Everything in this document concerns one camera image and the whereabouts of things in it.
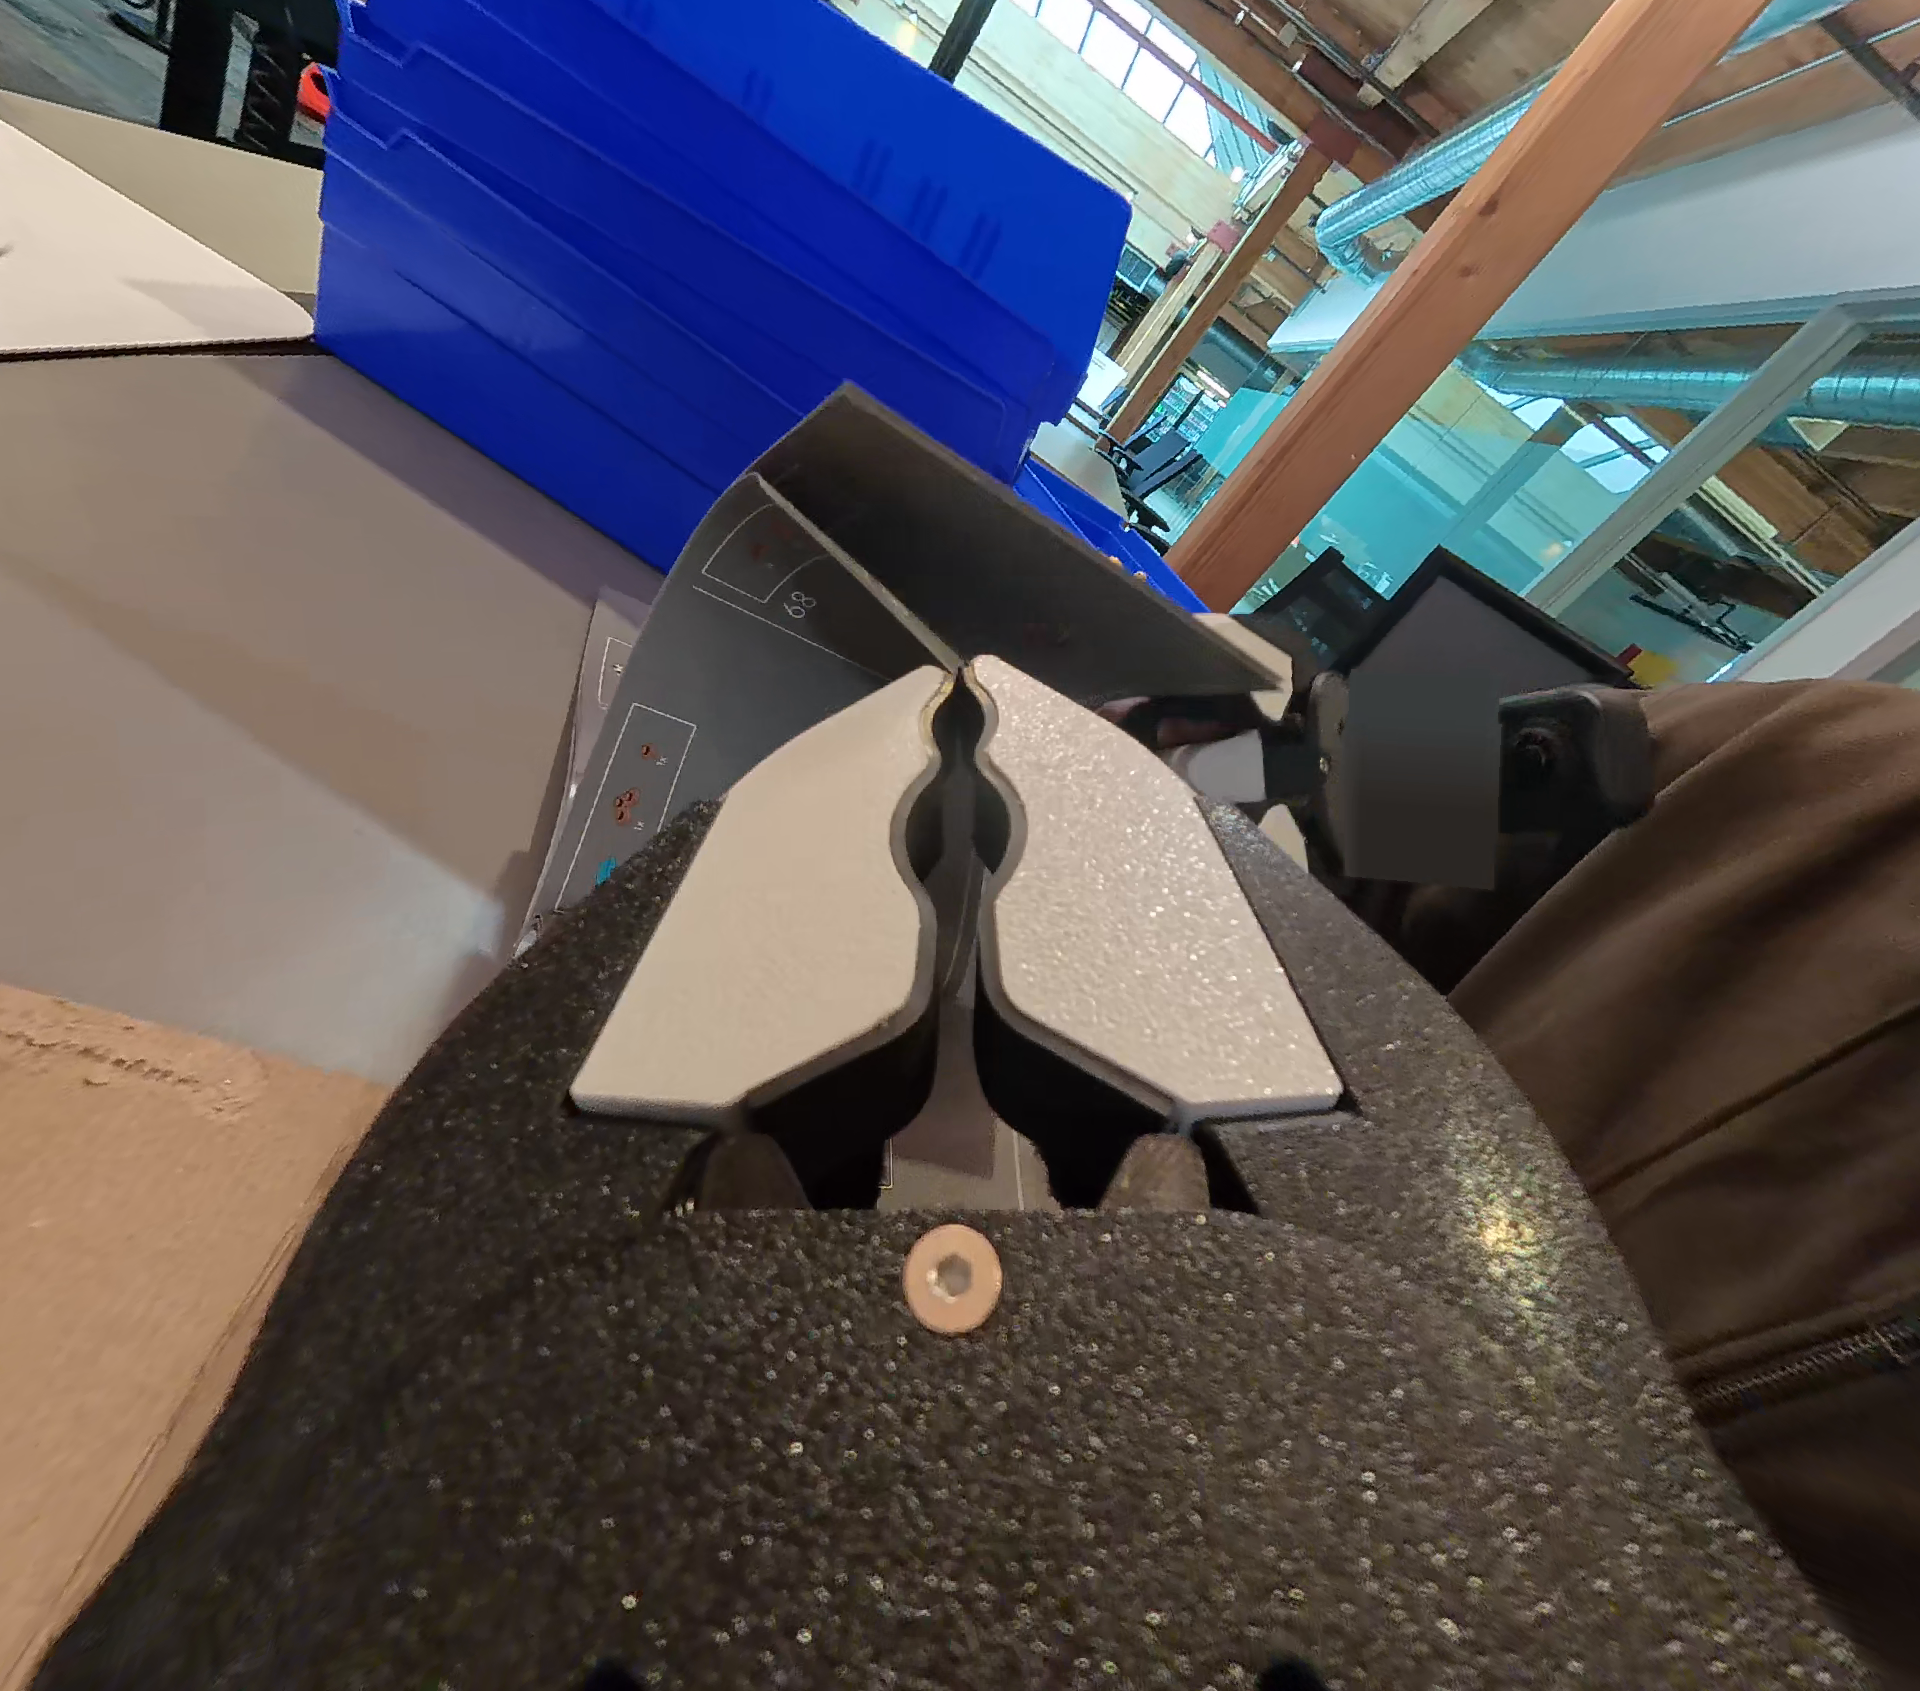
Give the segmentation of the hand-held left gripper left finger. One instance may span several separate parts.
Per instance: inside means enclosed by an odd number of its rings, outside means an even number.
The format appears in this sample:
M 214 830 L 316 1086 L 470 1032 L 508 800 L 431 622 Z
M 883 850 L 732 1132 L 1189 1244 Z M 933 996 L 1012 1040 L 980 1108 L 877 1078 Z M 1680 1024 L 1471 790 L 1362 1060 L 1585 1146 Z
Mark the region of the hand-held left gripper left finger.
M 915 836 L 953 690 L 912 670 L 732 786 L 573 1080 L 581 1112 L 896 1132 L 922 1110 L 940 922 Z

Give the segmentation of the person's right forearm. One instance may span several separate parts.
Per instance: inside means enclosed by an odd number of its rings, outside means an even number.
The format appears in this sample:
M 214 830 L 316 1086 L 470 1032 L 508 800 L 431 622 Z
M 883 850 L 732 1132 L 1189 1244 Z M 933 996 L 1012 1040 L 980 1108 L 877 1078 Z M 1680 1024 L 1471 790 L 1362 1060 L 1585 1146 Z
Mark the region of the person's right forearm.
M 1919 698 L 1808 680 L 1642 706 L 1652 800 L 1500 918 L 1452 1006 L 1592 1198 L 1728 1132 L 1917 1164 Z

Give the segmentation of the person's dark jacket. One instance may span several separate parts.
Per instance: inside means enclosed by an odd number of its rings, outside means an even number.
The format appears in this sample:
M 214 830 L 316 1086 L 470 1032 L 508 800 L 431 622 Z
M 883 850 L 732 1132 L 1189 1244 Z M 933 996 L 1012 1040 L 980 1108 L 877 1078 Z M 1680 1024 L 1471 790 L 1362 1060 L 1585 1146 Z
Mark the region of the person's dark jacket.
M 1891 1687 L 1917 1687 L 1917 1086 L 1829 1070 L 1695 1136 L 1552 1130 L 1695 1416 Z

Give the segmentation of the wooden post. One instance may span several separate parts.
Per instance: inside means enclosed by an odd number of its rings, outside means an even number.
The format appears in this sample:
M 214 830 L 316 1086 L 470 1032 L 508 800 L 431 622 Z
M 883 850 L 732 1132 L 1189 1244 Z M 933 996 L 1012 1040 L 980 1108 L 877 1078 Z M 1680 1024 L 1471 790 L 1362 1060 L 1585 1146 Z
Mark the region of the wooden post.
M 1773 0 L 1614 0 L 1168 564 L 1240 600 Z

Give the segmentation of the long silver spiral duct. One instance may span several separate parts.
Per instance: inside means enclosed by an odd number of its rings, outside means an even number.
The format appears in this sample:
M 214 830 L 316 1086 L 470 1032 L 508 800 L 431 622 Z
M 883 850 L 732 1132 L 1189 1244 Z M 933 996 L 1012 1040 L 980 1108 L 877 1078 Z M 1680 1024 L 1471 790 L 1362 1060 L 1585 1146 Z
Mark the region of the long silver spiral duct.
M 1740 58 L 1776 38 L 1836 16 L 1852 2 L 1856 0 L 1773 0 L 1728 56 Z M 1374 184 L 1323 210 L 1314 224 L 1321 256 L 1357 282 L 1381 284 L 1392 262 L 1370 246 L 1369 234 L 1463 190 L 1515 132 L 1545 86 L 1542 78 L 1479 120 L 1407 158 Z

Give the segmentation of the stack of blue plastic bins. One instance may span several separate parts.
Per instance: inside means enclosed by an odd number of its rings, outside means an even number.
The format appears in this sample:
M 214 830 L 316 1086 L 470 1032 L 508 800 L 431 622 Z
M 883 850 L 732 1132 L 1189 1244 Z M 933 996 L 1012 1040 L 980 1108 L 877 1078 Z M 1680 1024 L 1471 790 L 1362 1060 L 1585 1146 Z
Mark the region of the stack of blue plastic bins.
M 1130 204 L 820 0 L 340 0 L 325 352 L 669 570 L 842 386 L 1001 482 Z

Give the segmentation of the grey desk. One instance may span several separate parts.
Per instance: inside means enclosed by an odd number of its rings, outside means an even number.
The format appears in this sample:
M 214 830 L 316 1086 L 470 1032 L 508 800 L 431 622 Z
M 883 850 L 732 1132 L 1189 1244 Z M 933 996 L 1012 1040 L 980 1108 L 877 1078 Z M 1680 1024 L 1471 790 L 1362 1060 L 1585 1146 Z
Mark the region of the grey desk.
M 4 94 L 308 310 L 321 178 Z M 393 1084 L 523 934 L 663 572 L 313 344 L 4 360 L 4 984 Z

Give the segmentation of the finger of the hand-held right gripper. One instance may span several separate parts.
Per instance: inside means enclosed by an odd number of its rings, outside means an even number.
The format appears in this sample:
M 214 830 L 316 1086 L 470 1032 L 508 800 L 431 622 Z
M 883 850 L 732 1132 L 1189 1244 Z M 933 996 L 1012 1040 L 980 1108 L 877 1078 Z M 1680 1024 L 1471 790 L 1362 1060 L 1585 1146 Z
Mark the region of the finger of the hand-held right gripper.
M 1248 666 L 1263 672 L 1256 692 L 1275 696 L 1292 696 L 1294 664 L 1292 656 L 1272 644 L 1268 638 L 1250 630 L 1246 620 L 1228 614 L 1196 614 L 1192 622 L 1213 632 Z
M 1165 754 L 1189 788 L 1260 822 L 1287 806 L 1310 800 L 1310 750 L 1285 732 L 1243 732 L 1211 744 L 1187 744 Z

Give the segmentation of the grey instruction booklet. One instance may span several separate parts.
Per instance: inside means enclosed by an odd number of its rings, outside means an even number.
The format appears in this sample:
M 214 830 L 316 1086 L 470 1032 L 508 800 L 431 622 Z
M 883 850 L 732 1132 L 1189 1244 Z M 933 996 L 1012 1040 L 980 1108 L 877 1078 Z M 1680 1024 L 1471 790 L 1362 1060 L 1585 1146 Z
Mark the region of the grey instruction booklet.
M 935 722 L 943 770 L 915 836 L 939 920 L 928 1102 L 948 990 L 975 956 L 980 716 L 954 700 L 968 660 L 998 654 L 1089 708 L 1254 698 L 1256 668 L 1192 618 L 846 388 L 756 458 L 689 534 L 597 728 L 576 734 L 531 934 L 678 818 L 721 806 L 782 744 L 912 670 L 946 670 L 954 690 Z M 816 1210 L 872 1206 L 896 1134 L 708 1130 L 768 1136 Z

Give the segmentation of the person's right hand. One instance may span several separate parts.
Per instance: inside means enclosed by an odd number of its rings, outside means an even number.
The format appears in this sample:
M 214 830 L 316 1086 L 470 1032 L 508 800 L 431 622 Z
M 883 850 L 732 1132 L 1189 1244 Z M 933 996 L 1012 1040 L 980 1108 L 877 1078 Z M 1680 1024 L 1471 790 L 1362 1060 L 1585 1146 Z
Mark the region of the person's right hand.
M 1099 714 L 1136 744 L 1154 752 L 1174 752 L 1198 744 L 1221 744 L 1266 726 L 1253 696 L 1142 696 L 1118 698 Z

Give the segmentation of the black office chair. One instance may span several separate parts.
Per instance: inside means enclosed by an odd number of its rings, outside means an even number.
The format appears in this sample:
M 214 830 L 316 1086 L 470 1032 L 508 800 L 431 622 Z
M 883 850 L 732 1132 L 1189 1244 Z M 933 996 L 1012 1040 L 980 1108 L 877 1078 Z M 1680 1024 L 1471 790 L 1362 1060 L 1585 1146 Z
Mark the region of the black office chair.
M 1168 522 L 1150 506 L 1154 494 L 1181 478 L 1198 456 L 1181 428 L 1168 428 L 1145 448 L 1118 448 L 1111 456 L 1117 472 L 1123 518 L 1154 552 L 1168 548 Z

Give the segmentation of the black monitor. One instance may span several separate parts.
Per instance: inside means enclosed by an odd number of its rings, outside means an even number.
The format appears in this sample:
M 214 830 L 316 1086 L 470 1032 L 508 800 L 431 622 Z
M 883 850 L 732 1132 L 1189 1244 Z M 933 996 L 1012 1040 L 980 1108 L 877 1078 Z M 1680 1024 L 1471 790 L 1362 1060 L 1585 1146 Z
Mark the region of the black monitor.
M 1389 596 L 1337 548 L 1321 552 L 1266 604 L 1258 618 L 1297 666 L 1334 670 L 1374 628 Z

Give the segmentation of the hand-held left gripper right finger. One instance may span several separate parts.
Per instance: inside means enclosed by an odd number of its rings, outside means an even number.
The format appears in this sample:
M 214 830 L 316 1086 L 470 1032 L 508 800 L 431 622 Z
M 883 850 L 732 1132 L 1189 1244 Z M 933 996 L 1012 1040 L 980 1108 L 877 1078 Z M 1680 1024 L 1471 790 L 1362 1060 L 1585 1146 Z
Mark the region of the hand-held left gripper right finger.
M 1205 804 L 998 656 L 966 682 L 1007 840 L 978 912 L 980 1084 L 1015 1128 L 1331 1114 L 1342 1080 Z

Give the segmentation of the brown cardboard box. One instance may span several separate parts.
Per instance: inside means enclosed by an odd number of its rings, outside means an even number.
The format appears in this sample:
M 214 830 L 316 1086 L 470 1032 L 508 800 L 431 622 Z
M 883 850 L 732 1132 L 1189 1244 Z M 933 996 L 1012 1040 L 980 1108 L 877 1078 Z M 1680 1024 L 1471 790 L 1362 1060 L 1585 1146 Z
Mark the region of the brown cardboard box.
M 4 986 L 4 1687 L 179 1481 L 389 1092 Z

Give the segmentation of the blue storage tray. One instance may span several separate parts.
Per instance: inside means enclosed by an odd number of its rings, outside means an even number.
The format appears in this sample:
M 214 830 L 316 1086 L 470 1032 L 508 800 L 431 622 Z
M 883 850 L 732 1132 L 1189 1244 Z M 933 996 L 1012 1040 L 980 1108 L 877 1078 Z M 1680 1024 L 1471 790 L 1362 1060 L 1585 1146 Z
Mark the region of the blue storage tray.
M 1079 536 L 1117 568 L 1189 614 L 1203 616 L 1207 606 L 1168 570 L 1158 552 L 1128 520 L 1100 504 L 1090 492 L 1038 458 L 1029 458 L 1015 480 L 1015 492 L 1043 516 Z

